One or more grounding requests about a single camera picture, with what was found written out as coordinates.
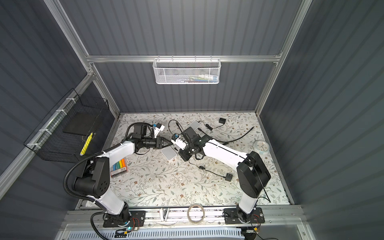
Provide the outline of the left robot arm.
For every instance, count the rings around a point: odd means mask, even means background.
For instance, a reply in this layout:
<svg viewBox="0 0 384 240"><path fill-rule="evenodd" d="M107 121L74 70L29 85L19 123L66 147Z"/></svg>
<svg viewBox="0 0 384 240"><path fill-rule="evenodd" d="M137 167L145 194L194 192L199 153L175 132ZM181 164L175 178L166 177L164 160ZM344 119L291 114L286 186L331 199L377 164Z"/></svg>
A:
<svg viewBox="0 0 384 240"><path fill-rule="evenodd" d="M171 146L170 140L158 136L164 129L160 123L131 124L120 143L79 161L66 173L63 180L65 192L74 198L95 203L111 219L129 222L129 205L110 189L110 168L142 148L158 150Z"/></svg>

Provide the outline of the white network switch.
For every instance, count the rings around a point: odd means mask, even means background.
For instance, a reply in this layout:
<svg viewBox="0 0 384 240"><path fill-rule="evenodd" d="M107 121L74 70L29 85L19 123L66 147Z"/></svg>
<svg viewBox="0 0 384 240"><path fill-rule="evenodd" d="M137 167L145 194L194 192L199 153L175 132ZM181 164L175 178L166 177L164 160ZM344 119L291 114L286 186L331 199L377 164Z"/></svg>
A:
<svg viewBox="0 0 384 240"><path fill-rule="evenodd" d="M191 127L194 131L196 131L198 128L201 127L201 123L198 121L193 121L189 124L189 127Z"/></svg>
<svg viewBox="0 0 384 240"><path fill-rule="evenodd" d="M177 152L174 150L173 147L166 147L166 148L163 148L161 149L161 153L163 154L163 156L168 160L168 161L171 161L173 160L175 157L177 157Z"/></svg>

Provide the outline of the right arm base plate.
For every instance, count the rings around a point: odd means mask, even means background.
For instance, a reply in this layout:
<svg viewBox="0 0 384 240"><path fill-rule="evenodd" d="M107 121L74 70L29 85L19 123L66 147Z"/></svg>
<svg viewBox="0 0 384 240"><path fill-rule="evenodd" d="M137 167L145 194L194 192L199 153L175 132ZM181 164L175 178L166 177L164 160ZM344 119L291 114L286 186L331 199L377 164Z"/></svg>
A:
<svg viewBox="0 0 384 240"><path fill-rule="evenodd" d="M223 217L227 225L233 224L255 224L265 223L264 213L261 208L254 208L250 214L242 214L239 208L226 208Z"/></svg>

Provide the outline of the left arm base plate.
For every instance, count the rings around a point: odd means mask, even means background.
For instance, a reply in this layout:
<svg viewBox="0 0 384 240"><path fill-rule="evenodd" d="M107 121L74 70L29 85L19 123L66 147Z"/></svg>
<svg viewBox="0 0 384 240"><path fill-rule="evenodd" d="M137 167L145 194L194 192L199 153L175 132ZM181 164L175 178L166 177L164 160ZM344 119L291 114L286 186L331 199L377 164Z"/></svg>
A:
<svg viewBox="0 0 384 240"><path fill-rule="evenodd" d="M117 227L143 227L146 218L145 211L128 211L128 216L120 215L103 215L104 228L117 228Z"/></svg>

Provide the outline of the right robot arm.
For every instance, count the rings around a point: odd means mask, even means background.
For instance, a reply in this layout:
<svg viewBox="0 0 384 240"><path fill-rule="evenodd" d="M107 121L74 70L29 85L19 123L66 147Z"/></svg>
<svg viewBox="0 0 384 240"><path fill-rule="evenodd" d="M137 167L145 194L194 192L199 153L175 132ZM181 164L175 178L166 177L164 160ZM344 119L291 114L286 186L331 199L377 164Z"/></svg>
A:
<svg viewBox="0 0 384 240"><path fill-rule="evenodd" d="M207 135L201 137L195 132L184 134L182 138L175 134L172 136L172 143L180 148L179 155L185 162L193 155L201 154L214 158L237 172L243 191L237 206L237 216L242 223L249 223L260 193L271 179L261 156L256 152L247 154L233 150Z"/></svg>

